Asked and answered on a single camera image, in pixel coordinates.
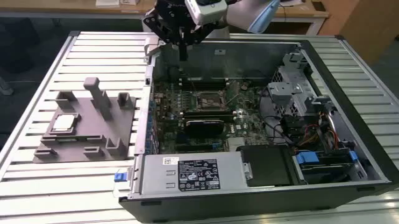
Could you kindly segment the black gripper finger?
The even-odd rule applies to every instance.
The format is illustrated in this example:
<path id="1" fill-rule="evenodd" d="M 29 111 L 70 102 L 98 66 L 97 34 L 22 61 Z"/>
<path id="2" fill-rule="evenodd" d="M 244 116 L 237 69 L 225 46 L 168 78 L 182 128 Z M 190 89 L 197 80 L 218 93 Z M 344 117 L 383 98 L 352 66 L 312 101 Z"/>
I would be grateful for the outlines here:
<path id="1" fill-rule="evenodd" d="M 157 13 L 148 13 L 142 22 L 157 37 L 166 43 L 176 46 L 178 51 L 178 60 L 184 61 L 184 42 L 180 35 L 180 28 L 168 21 L 158 20 Z"/>
<path id="2" fill-rule="evenodd" d="M 188 59 L 188 46 L 198 44 L 216 29 L 214 23 L 208 23 L 197 28 L 182 29 L 182 60 Z"/>

